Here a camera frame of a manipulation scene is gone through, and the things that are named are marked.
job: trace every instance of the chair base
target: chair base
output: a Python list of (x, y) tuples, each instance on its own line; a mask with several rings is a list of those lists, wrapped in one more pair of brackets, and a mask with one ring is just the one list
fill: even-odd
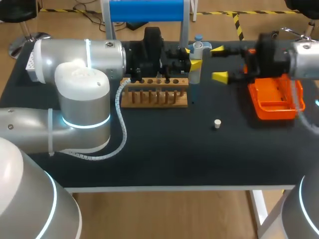
[(49, 39), (51, 36), (47, 33), (44, 32), (36, 32), (36, 33), (31, 33), (30, 39), (27, 39), (25, 36), (21, 36), (17, 38), (13, 43), (10, 44), (9, 46), (9, 55), (16, 59), (20, 55), (20, 52), (26, 42), (36, 42), (37, 40), (40, 39)]

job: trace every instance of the blue chair backrest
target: blue chair backrest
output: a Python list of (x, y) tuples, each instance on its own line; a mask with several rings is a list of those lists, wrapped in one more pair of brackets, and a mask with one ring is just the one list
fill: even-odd
[(183, 21), (183, 0), (110, 0), (112, 22)]

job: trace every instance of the blue chair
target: blue chair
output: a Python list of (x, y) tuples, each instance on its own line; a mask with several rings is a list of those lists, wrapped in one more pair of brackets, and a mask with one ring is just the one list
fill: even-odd
[(113, 22), (180, 21), (180, 47), (188, 46), (190, 0), (101, 0), (106, 39), (116, 39)]

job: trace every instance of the wooden floor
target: wooden floor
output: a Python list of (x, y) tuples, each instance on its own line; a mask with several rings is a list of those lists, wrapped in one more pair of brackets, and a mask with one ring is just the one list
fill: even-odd
[[(44, 0), (44, 8), (68, 8), (74, 0)], [(88, 9), (100, 10), (98, 2)], [(283, 0), (199, 0), (198, 11), (288, 10)], [(260, 32), (287, 26), (302, 32), (308, 20), (300, 14), (246, 14), (239, 17), (246, 40)], [(98, 26), (78, 13), (41, 12), (29, 22), (31, 31), (43, 31), (55, 38), (105, 39)], [(178, 41), (179, 23), (149, 23), (159, 26), (165, 40)], [(0, 92), (15, 60), (7, 54), (8, 45), (21, 31), (18, 24), (0, 24)], [(144, 28), (117, 32), (120, 40), (142, 39)], [(205, 40), (238, 40), (232, 17), (199, 15), (191, 22), (190, 38), (202, 33)], [(280, 39), (292, 39), (285, 33)], [(268, 211), (280, 191), (265, 192)], [(82, 239), (254, 239), (254, 220), (244, 191), (218, 192), (138, 192), (78, 194), (83, 215)]]

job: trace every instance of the white cable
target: white cable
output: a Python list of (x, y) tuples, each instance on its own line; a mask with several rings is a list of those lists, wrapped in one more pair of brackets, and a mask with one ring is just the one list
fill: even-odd
[(294, 80), (292, 80), (292, 83), (291, 83), (291, 91), (293, 93), (294, 104), (298, 111), (298, 116), (301, 123), (312, 133), (319, 134), (319, 128), (315, 126), (314, 124), (310, 124), (306, 116), (304, 115), (304, 113), (300, 110), (299, 99), (298, 99), (297, 90), (296, 90), (296, 82)]
[(123, 82), (120, 85), (120, 87), (118, 88), (118, 90), (116, 91), (116, 95), (115, 95), (115, 109), (116, 109), (116, 113), (119, 117), (119, 121), (120, 121), (122, 132), (123, 132), (123, 138), (122, 138), (122, 142), (121, 142), (120, 146), (117, 149), (115, 149), (113, 152), (106, 154), (106, 155), (102, 155), (102, 156), (87, 156), (87, 155), (84, 155), (81, 153), (76, 153), (76, 152), (61, 152), (61, 153), (66, 153), (66, 154), (72, 155), (72, 156), (77, 157), (77, 158), (97, 161), (97, 160), (103, 160), (103, 159), (113, 157), (114, 155), (116, 155), (117, 153), (119, 153), (123, 149), (123, 147), (126, 143), (126, 139), (127, 139), (127, 132), (126, 132), (126, 127), (125, 127), (125, 123), (124, 123), (122, 113), (121, 113), (121, 108), (120, 108), (120, 96), (121, 96), (121, 92), (124, 89), (124, 87), (130, 82), (131, 82), (131, 79), (127, 79), (125, 82)]

